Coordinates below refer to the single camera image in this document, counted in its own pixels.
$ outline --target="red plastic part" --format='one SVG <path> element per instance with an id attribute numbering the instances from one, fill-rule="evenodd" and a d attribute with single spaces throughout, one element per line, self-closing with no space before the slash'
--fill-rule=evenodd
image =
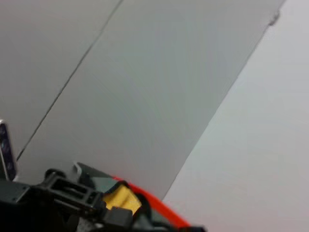
<path id="1" fill-rule="evenodd" d="M 118 177 L 114 177 L 115 180 L 123 180 L 121 178 Z M 132 191 L 134 193 L 140 193 L 142 195 L 144 195 L 144 197 L 146 197 L 146 199 L 148 200 L 150 206 L 155 209 L 158 213 L 160 213 L 163 217 L 165 217 L 167 220 L 169 220 L 169 222 L 174 225 L 177 228 L 181 228 L 181 227 L 189 227 L 190 224 L 182 219 L 181 217 L 179 217 L 176 213 L 174 213 L 174 211 L 172 211 L 170 208 L 168 208 L 166 205 L 164 205 L 158 198 L 156 198 L 154 195 L 150 194 L 149 192 L 141 189 L 138 186 L 135 186 L 131 183 L 129 183 Z"/>

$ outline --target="black plastic part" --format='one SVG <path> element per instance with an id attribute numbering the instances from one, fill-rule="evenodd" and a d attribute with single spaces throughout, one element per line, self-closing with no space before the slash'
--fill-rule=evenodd
<path id="1" fill-rule="evenodd" d="M 56 175 L 61 176 L 61 177 L 63 177 L 63 178 L 67 178 L 66 174 L 65 174 L 63 171 L 60 171 L 60 170 L 58 170 L 58 169 L 53 169 L 53 168 L 51 168 L 51 169 L 48 169 L 48 170 L 45 172 L 45 176 L 44 176 L 45 179 L 48 178 L 48 177 L 50 176 L 50 174 L 52 174 L 52 173 L 55 173 Z"/>
<path id="2" fill-rule="evenodd" d="M 4 170 L 2 169 L 5 169 L 8 180 L 13 181 L 14 178 L 16 177 L 16 167 L 14 164 L 14 156 L 10 143 L 10 136 L 7 125 L 5 123 L 0 124 L 0 149 L 2 152 L 2 158 L 4 162 L 4 167 L 1 168 L 1 171 L 3 172 Z"/>
<path id="3" fill-rule="evenodd" d="M 141 203 L 141 207 L 135 212 L 133 221 L 138 219 L 140 215 L 145 215 L 149 220 L 152 220 L 151 206 L 146 197 L 142 194 L 135 194 Z"/>
<path id="4" fill-rule="evenodd" d="M 207 230 L 204 227 L 198 227 L 198 226 L 182 227 L 178 231 L 179 232 L 207 232 Z"/>
<path id="5" fill-rule="evenodd" d="M 113 207 L 104 217 L 104 229 L 108 231 L 122 232 L 127 231 L 133 219 L 131 210 Z"/>
<path id="6" fill-rule="evenodd" d="M 56 172 L 52 172 L 43 183 L 32 188 L 37 190 L 41 197 L 52 197 L 54 203 L 64 211 L 81 217 L 95 218 L 106 207 L 101 192 L 60 177 Z"/>
<path id="7" fill-rule="evenodd" d="M 0 203 L 16 204 L 29 190 L 30 186 L 0 179 Z"/>
<path id="8" fill-rule="evenodd" d="M 79 223 L 79 216 L 71 215 L 67 221 L 67 228 L 69 232 L 76 232 Z"/>
<path id="9" fill-rule="evenodd" d="M 79 177 L 78 183 L 85 185 L 92 189 L 96 188 L 96 185 L 94 184 L 94 182 L 92 181 L 88 173 L 82 173 L 81 176 Z"/>

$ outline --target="gray panel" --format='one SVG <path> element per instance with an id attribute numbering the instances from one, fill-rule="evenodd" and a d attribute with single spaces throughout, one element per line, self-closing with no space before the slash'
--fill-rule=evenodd
<path id="1" fill-rule="evenodd" d="M 118 0 L 1 0 L 0 117 L 28 141 Z"/>
<path id="2" fill-rule="evenodd" d="M 124 1 L 25 150 L 22 180 L 77 160 L 162 198 L 281 2 Z"/>

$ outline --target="yellow component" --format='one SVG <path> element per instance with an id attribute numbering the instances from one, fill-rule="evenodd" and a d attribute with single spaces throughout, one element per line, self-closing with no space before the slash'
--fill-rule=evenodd
<path id="1" fill-rule="evenodd" d="M 106 208 L 111 209 L 113 206 L 132 210 L 133 214 L 141 207 L 139 199 L 126 186 L 119 186 L 114 192 L 103 197 Z"/>

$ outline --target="white wall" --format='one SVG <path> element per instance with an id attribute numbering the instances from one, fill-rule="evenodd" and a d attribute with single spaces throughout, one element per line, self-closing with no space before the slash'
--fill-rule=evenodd
<path id="1" fill-rule="evenodd" d="M 164 198 L 210 232 L 308 231 L 308 7 L 287 0 Z"/>
<path id="2" fill-rule="evenodd" d="M 118 2 L 0 1 L 0 118 L 16 155 Z"/>
<path id="3" fill-rule="evenodd" d="M 22 180 L 78 160 L 162 198 L 281 2 L 124 1 L 21 157 Z"/>

